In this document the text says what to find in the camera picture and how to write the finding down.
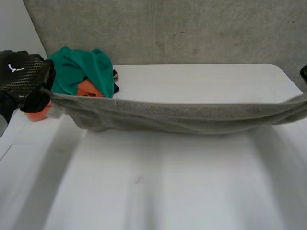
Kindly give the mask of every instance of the white wall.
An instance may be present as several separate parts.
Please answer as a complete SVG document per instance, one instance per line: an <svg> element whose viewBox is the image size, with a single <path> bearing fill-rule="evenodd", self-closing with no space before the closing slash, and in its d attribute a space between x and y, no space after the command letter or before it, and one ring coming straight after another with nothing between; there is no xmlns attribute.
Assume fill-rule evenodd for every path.
<svg viewBox="0 0 307 230"><path fill-rule="evenodd" d="M0 51L28 51L47 58L22 0L0 0Z"/></svg>

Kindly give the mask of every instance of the green cloth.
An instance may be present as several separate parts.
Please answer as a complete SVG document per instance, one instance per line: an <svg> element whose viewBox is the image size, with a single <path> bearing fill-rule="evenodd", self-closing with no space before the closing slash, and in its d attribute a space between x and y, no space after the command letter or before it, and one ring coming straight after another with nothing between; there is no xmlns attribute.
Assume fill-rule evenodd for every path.
<svg viewBox="0 0 307 230"><path fill-rule="evenodd" d="M105 96L114 94L113 66L110 58L101 50L91 52L63 47L48 59L53 61L56 77L52 91L76 95L78 84L85 77Z"/></svg>

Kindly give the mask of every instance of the gray towel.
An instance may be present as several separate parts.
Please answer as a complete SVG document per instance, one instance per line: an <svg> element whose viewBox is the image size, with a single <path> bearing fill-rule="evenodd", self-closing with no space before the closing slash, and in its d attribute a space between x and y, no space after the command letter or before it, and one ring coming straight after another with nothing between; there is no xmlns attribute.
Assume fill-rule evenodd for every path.
<svg viewBox="0 0 307 230"><path fill-rule="evenodd" d="M156 130L226 134L263 125L294 122L307 116L307 93L283 103L179 104L52 94L78 127L92 131Z"/></svg>

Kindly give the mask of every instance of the white table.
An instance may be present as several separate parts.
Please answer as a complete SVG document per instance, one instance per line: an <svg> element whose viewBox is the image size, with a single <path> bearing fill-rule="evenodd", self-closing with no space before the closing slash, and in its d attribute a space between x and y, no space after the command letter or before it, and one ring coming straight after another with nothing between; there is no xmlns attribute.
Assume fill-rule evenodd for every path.
<svg viewBox="0 0 307 230"><path fill-rule="evenodd" d="M301 91L274 65L115 66L115 97L281 102ZM0 138L1 230L300 230L307 120L220 136L92 133L17 112Z"/></svg>

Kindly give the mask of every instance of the orange cloth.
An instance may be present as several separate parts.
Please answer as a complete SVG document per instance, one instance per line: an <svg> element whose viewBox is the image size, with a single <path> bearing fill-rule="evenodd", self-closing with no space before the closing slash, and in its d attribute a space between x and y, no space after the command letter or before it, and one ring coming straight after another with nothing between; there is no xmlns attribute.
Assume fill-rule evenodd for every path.
<svg viewBox="0 0 307 230"><path fill-rule="evenodd" d="M88 96L88 97L104 97L104 95L88 80L85 79L78 84L78 90L76 96ZM51 101L41 112L37 113L25 113L29 120L40 121L47 117L47 113L51 108Z"/></svg>

